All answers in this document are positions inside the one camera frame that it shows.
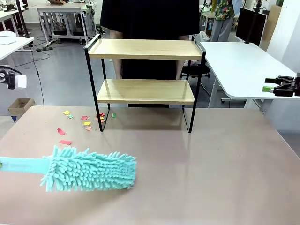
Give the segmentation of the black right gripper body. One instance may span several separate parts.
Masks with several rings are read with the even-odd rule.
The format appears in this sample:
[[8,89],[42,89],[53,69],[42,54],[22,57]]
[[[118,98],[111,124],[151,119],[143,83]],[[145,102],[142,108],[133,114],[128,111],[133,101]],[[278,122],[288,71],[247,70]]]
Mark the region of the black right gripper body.
[[292,82],[292,90],[294,96],[300,96],[300,77],[296,76]]

